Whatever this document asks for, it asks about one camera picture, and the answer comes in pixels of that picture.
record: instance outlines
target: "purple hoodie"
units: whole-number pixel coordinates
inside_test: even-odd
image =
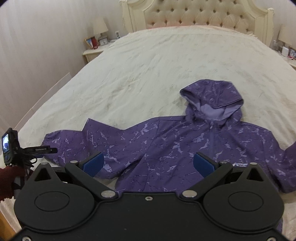
[[[232,83],[199,80],[180,94],[188,101],[185,116],[152,118],[126,130],[88,119],[82,131],[47,134],[43,145],[59,152],[46,158],[64,166],[101,151],[105,164],[96,177],[119,176],[117,191],[180,193],[202,179],[193,167],[200,151],[216,162],[257,162],[281,191],[296,190],[296,143],[283,151],[270,131],[241,122],[243,99]]]

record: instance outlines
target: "bed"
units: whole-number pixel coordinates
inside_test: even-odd
[[[30,118],[19,131],[21,146],[40,145],[45,134],[59,129],[81,130],[88,118],[126,129],[152,117],[182,115],[186,101],[179,91],[199,79],[231,81],[244,98],[243,121],[271,130],[283,149],[296,140],[296,71],[268,47],[272,9],[248,0],[120,3],[131,34],[88,63]],[[114,186],[116,180],[100,181]],[[291,240],[295,196],[282,195],[283,234]],[[18,230],[13,200],[0,210]]]

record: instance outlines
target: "cream headboard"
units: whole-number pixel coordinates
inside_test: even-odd
[[[267,46],[273,32],[274,10],[260,9],[252,0],[120,0],[129,33],[148,28],[214,25],[254,34]]]

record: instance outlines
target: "red fabric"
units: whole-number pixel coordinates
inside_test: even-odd
[[[24,176],[25,170],[21,167],[6,167],[5,169],[0,168],[0,201],[5,198],[12,198],[12,183],[16,177]]]

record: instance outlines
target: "zipper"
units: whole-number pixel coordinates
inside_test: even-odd
[[[213,159],[214,157],[214,122],[211,121],[211,126],[210,126],[210,158]]]

